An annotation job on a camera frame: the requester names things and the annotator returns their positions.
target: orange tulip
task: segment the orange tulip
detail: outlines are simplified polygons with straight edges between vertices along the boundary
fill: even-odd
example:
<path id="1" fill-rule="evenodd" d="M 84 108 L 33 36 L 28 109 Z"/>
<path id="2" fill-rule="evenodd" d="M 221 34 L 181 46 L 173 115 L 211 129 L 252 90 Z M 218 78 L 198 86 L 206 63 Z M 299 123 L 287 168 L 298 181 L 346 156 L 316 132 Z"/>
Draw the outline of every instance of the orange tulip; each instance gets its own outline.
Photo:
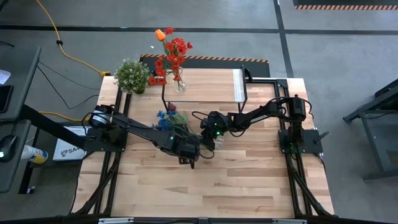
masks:
<path id="1" fill-rule="evenodd" d="M 155 31 L 155 37 L 158 41 L 163 41 L 166 39 L 166 35 L 160 29 L 157 29 Z"/>

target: spray can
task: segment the spray can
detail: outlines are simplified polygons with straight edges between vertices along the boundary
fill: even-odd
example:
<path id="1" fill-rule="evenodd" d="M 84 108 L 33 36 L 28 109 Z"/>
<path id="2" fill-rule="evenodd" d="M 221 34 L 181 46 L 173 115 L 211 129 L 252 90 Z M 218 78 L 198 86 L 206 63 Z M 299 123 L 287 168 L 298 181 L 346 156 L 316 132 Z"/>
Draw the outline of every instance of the spray can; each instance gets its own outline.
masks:
<path id="1" fill-rule="evenodd" d="M 47 160 L 48 156 L 46 151 L 25 145 L 21 159 L 27 159 L 30 162 L 42 164 Z"/>

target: wooden table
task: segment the wooden table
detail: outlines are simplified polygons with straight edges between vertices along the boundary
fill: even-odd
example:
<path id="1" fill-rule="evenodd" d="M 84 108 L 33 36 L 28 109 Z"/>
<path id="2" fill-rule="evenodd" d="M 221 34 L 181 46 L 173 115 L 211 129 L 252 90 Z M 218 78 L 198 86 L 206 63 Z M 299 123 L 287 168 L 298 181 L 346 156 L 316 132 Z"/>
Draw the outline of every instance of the wooden table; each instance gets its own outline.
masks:
<path id="1" fill-rule="evenodd" d="M 287 81 L 290 95 L 307 98 L 303 79 Z M 104 77 L 99 105 L 114 104 L 117 86 L 113 82 L 113 77 Z M 274 97 L 272 85 L 248 84 L 247 88 L 244 112 Z M 144 94 L 133 95 L 129 117 L 149 126 L 157 123 L 158 110 L 164 110 L 160 94 L 160 86 L 150 86 Z M 200 122 L 190 116 L 191 111 L 215 110 L 224 114 L 237 111 L 234 103 L 176 103 L 176 106 L 179 112 L 189 114 L 190 125 L 197 133 Z M 303 127 L 313 127 L 311 116 L 307 116 Z M 215 151 L 213 159 L 200 158 L 193 170 L 178 164 L 176 157 L 160 152 L 150 142 L 130 134 L 119 167 L 112 216 L 294 217 L 285 157 L 277 138 L 279 129 L 278 119 L 269 118 L 253 124 L 240 138 L 225 134 L 223 148 Z M 103 157 L 103 152 L 95 152 L 83 161 L 73 211 L 81 208 L 97 187 Z M 333 213 L 321 162 L 311 154 L 302 157 L 308 187 L 324 208 Z M 300 190 L 299 200 L 304 211 Z"/>

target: glass vase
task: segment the glass vase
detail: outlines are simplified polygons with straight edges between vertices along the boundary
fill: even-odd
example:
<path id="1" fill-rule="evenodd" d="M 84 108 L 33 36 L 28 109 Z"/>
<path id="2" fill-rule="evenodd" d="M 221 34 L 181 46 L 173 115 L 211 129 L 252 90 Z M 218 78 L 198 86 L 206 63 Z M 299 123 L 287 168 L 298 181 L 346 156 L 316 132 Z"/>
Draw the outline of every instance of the glass vase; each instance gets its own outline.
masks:
<path id="1" fill-rule="evenodd" d="M 187 87 L 185 86 L 185 82 L 183 79 L 183 68 L 182 67 L 180 67 L 178 74 L 180 75 L 180 80 L 179 81 L 174 80 L 174 88 L 175 88 L 175 91 L 183 93 L 183 92 L 185 92 Z"/>

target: floor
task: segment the floor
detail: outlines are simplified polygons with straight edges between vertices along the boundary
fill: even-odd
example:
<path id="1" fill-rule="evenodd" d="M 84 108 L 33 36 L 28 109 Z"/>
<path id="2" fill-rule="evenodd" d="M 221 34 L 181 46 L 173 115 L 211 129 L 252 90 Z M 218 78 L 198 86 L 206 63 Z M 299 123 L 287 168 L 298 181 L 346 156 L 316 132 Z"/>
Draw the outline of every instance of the floor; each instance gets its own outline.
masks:
<path id="1" fill-rule="evenodd" d="M 345 218 L 398 222 L 398 178 L 362 181 L 362 176 L 377 171 L 376 163 L 361 122 L 345 124 L 342 120 L 398 78 L 398 11 L 299 11 L 292 0 L 279 0 L 282 17 L 278 19 L 276 0 L 41 2 L 59 26 L 136 27 L 131 32 L 60 32 L 69 54 L 101 70 L 115 71 L 124 58 L 161 53 L 152 32 L 138 31 L 172 26 L 206 28 L 178 33 L 193 44 L 191 55 L 268 59 L 272 77 L 304 78 L 315 124 L 321 132 L 330 132 L 322 144 L 335 213 Z M 386 32 L 391 35 L 274 32 L 281 28 L 281 19 L 286 30 L 393 31 Z M 12 0 L 0 12 L 0 24 L 47 26 L 50 22 L 35 1 Z M 44 64 L 83 85 L 101 85 L 101 77 L 94 71 L 61 54 L 54 31 L 1 30 L 0 40 L 18 47 L 41 46 Z M 98 93 L 65 82 L 46 68 L 44 72 L 70 106 Z M 29 106 L 81 118 L 96 104 L 93 98 L 68 110 L 56 94 L 48 93 L 53 90 L 37 71 L 27 98 Z M 78 166 L 37 170 L 32 178 L 35 194 L 16 195 L 14 189 L 0 195 L 0 220 L 66 215 L 78 171 Z"/>

